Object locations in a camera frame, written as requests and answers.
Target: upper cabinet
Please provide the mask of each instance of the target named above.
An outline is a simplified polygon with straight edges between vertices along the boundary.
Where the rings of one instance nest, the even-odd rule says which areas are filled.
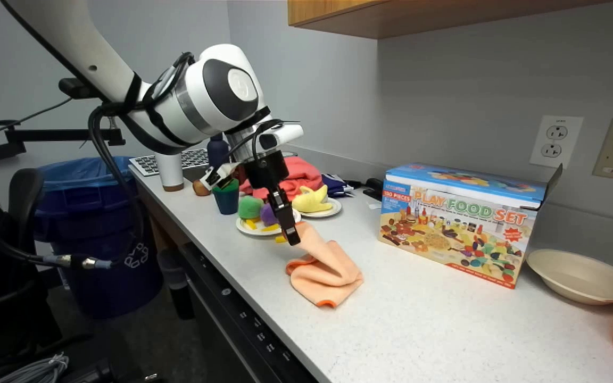
[[[390,37],[611,0],[288,0],[290,26]]]

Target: wall outlet plug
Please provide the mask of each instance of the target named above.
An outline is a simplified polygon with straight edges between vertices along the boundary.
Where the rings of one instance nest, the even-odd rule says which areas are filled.
[[[582,116],[543,115],[529,161],[550,167],[564,164],[566,167],[577,146],[580,124]]]

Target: box illustration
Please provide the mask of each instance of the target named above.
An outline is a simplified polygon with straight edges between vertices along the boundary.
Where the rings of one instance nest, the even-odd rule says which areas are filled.
[[[440,165],[397,165],[385,174],[378,241],[512,288],[546,190]]]

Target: black chair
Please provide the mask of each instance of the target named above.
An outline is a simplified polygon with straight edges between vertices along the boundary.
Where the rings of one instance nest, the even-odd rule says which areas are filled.
[[[0,211],[0,237],[26,253],[34,253],[34,207],[40,190],[39,169],[17,169],[8,184],[8,213]],[[32,361],[58,340],[62,331],[46,303],[40,273],[0,253],[0,376]]]

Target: blue trash bin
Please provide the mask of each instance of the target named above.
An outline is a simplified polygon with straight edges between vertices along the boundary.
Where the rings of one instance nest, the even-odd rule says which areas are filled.
[[[127,187],[127,157],[114,157]],[[51,242],[55,253],[89,253],[111,260],[111,269],[63,269],[78,309],[94,318],[132,312],[157,295],[161,273],[152,234],[140,207],[143,232],[136,234],[136,211],[124,187],[97,157],[82,157],[40,167],[42,195],[35,207],[35,241]]]

